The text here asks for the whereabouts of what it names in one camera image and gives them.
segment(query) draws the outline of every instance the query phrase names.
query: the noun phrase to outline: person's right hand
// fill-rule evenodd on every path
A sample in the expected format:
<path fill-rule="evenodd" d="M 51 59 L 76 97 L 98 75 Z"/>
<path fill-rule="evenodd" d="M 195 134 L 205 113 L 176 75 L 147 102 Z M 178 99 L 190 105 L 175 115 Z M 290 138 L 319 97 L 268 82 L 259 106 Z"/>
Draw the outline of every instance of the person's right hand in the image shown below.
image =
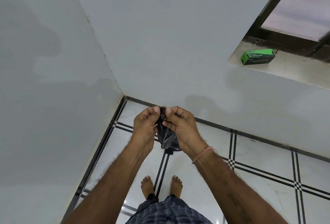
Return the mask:
<path fill-rule="evenodd" d="M 183 108 L 166 108 L 166 121 L 163 121 L 163 125 L 175 132 L 180 148 L 191 160 L 208 147 L 198 132 L 194 115 Z"/>

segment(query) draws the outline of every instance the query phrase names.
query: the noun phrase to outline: hand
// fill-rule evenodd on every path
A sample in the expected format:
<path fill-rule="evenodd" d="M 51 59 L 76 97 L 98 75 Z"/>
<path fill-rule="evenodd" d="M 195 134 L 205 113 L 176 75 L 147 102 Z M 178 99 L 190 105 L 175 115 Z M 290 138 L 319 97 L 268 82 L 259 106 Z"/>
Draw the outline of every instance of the hand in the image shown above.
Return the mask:
<path fill-rule="evenodd" d="M 176 133 L 180 148 L 192 160 L 208 147 L 198 132 L 194 115 L 183 108 L 168 107 L 163 125 Z"/>
<path fill-rule="evenodd" d="M 157 133 L 156 121 L 160 115 L 158 106 L 148 107 L 134 119 L 133 135 L 131 142 L 136 143 L 149 154 L 153 149 L 155 134 Z"/>

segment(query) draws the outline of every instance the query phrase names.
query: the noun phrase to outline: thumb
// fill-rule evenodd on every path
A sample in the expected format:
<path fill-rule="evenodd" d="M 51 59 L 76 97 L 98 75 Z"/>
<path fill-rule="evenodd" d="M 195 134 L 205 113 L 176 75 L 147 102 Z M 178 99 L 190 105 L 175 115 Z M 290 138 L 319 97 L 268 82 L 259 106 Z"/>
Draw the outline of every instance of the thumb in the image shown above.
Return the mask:
<path fill-rule="evenodd" d="M 156 121 L 159 118 L 159 115 L 160 115 L 160 108 L 158 106 L 152 107 L 152 110 L 150 112 L 150 116 L 148 117 L 148 121 L 151 122 L 154 126 L 156 124 Z"/>
<path fill-rule="evenodd" d="M 168 122 L 172 122 L 175 125 L 179 124 L 181 119 L 175 115 L 175 113 L 170 107 L 166 109 L 165 114 Z"/>

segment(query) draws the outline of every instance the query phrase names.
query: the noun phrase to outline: green box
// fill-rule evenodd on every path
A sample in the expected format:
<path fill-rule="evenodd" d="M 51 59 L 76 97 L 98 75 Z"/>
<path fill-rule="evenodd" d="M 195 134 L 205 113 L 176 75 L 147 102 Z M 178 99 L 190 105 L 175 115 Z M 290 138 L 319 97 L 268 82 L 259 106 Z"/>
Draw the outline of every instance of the green box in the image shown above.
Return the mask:
<path fill-rule="evenodd" d="M 245 51 L 241 57 L 243 65 L 270 63 L 275 58 L 274 51 L 269 49 L 260 49 Z"/>

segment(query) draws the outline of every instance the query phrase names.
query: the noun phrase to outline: forearm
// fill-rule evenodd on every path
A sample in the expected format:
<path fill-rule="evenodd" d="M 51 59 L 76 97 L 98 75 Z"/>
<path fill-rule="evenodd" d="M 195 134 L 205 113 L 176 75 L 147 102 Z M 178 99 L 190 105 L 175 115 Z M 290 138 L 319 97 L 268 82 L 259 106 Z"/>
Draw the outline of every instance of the forearm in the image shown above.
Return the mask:
<path fill-rule="evenodd" d="M 196 167 L 228 223 L 286 223 L 215 152 L 210 150 L 204 153 L 197 160 Z"/>
<path fill-rule="evenodd" d="M 146 156 L 147 152 L 143 147 L 130 141 L 64 223 L 116 223 L 127 193 Z"/>

